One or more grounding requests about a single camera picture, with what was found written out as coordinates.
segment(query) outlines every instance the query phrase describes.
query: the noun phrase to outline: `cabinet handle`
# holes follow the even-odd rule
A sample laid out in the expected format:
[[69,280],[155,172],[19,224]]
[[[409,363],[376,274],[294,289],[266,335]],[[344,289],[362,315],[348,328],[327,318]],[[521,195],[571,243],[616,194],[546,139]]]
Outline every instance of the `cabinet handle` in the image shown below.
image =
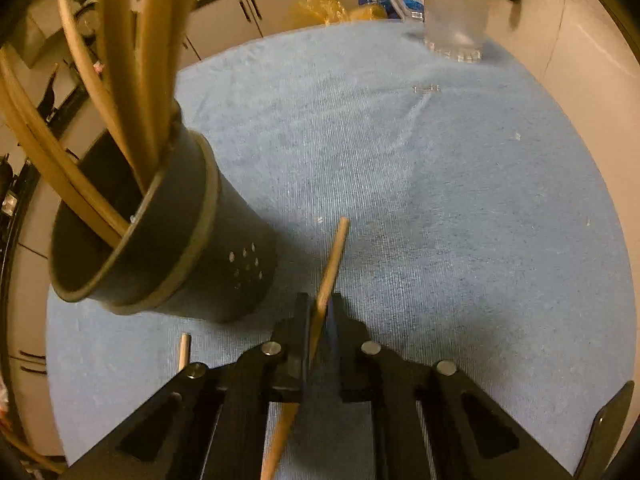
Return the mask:
[[28,372],[30,374],[47,375],[47,372],[45,370],[33,370],[32,368],[27,368],[22,365],[20,365],[20,370],[22,370],[23,372]]
[[254,6],[255,15],[258,16],[258,18],[261,20],[262,19],[262,15],[260,14],[260,11],[258,10],[258,6],[255,4],[255,0],[251,0],[251,4],[252,4],[252,6]]
[[[70,153],[73,156],[76,156],[70,149],[66,149],[67,153]],[[30,357],[32,359],[42,359],[43,361],[47,360],[47,357],[44,355],[37,355],[37,354],[30,354],[28,352],[23,352],[22,350],[18,350],[18,353],[20,355],[24,355],[25,357]]]
[[242,12],[244,12],[246,20],[251,23],[251,18],[249,18],[249,13],[246,12],[246,8],[244,7],[244,2],[242,0],[240,0],[240,7],[242,7]]

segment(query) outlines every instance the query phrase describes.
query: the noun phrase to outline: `glass mug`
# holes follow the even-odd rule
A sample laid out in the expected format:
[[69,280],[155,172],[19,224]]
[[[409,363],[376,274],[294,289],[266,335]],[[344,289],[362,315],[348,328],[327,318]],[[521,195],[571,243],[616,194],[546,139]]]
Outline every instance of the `glass mug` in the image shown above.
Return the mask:
[[391,0],[403,21],[424,20],[424,43],[430,50],[456,61],[482,57],[489,0],[424,0],[424,14],[403,0]]

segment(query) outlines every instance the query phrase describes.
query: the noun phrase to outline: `utensil holder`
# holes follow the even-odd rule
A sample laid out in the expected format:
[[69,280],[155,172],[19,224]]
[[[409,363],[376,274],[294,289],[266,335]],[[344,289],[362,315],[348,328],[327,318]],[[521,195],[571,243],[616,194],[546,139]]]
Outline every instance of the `utensil holder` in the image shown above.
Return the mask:
[[131,224],[112,249],[61,203],[49,271],[62,300],[93,298],[116,314],[155,310],[228,321],[264,297],[276,267],[274,232],[180,117],[145,196],[108,132],[79,167]]

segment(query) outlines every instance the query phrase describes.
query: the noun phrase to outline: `screw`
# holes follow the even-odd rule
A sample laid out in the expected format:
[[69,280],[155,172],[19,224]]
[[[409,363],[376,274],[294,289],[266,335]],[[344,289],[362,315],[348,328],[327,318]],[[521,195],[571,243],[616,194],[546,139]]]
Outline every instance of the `screw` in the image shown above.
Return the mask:
[[382,346],[380,346],[380,343],[376,343],[375,341],[365,341],[362,343],[362,346],[360,346],[360,350],[366,355],[379,354],[381,348]]
[[267,341],[262,344],[262,353],[265,355],[278,355],[281,350],[282,346],[275,341]]
[[198,379],[207,371],[207,365],[203,363],[191,363],[184,371],[190,379]]
[[458,371],[456,364],[453,361],[440,361],[436,365],[436,370],[442,375],[450,376]]

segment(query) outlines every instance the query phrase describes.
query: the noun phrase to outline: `table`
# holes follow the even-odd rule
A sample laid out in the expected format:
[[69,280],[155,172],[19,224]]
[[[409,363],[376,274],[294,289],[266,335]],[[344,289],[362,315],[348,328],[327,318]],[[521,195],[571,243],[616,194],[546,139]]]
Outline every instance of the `table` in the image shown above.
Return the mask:
[[[414,86],[439,85],[421,94]],[[215,366],[315,292],[338,216],[337,290],[405,358],[451,358],[573,471],[595,413],[633,375],[636,313],[620,224],[553,99],[500,46],[427,52],[414,26],[281,34],[180,74],[186,124],[276,229],[263,305],[233,324],[118,317],[50,292],[47,368],[75,461],[174,373],[180,332]],[[279,478],[373,478],[366,406],[339,404],[326,352]]]

